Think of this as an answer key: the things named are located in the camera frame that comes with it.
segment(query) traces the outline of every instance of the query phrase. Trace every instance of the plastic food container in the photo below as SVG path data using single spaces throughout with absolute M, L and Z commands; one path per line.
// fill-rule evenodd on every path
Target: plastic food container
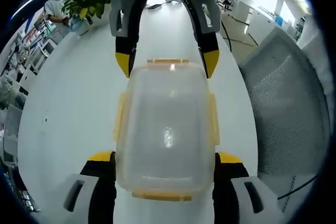
M 186 201 L 213 182 L 215 144 L 204 69 L 152 61 L 123 95 L 117 183 L 134 197 Z

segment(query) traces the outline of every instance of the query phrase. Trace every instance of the clear plastic container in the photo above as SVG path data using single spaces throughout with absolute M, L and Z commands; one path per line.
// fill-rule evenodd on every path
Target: clear plastic container
M 122 114 L 116 150 L 122 188 L 135 197 L 189 200 L 213 182 L 215 145 L 201 66 L 168 61 L 133 69 Z

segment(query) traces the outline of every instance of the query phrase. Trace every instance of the office desk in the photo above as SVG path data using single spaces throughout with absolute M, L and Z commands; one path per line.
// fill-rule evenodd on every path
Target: office desk
M 248 93 L 225 41 L 219 34 L 217 39 L 220 59 L 209 81 L 217 98 L 221 136 L 216 150 L 241 157 L 248 172 L 256 175 L 257 136 Z M 67 35 L 29 93 L 19 129 L 19 171 L 42 211 L 45 195 L 70 174 L 79 174 L 88 157 L 115 150 L 113 120 L 128 80 L 116 62 L 114 47 L 108 25 L 79 38 Z M 143 11 L 134 66 L 149 58 L 188 58 L 202 64 L 182 4 Z M 212 188 L 205 195 L 185 203 L 139 200 L 117 185 L 115 223 L 181 223 L 190 215 L 193 223 L 213 223 Z

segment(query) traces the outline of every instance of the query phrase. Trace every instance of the floor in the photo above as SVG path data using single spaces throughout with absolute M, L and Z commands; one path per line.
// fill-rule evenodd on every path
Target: floor
M 232 54 L 235 57 L 237 64 L 240 65 L 249 57 L 258 45 L 254 42 L 251 36 L 246 33 L 248 25 L 234 20 L 228 11 L 222 11 L 221 15 L 222 22 L 231 40 Z M 220 28 L 220 34 L 229 46 L 227 35 L 225 34 L 222 25 Z

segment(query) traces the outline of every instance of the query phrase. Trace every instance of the green leaves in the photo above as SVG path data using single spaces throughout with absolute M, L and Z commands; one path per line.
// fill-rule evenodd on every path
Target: green leaves
M 70 17 L 79 16 L 86 18 L 90 24 L 94 15 L 98 18 L 104 13 L 105 4 L 110 4 L 111 0 L 66 0 L 62 12 L 68 12 Z

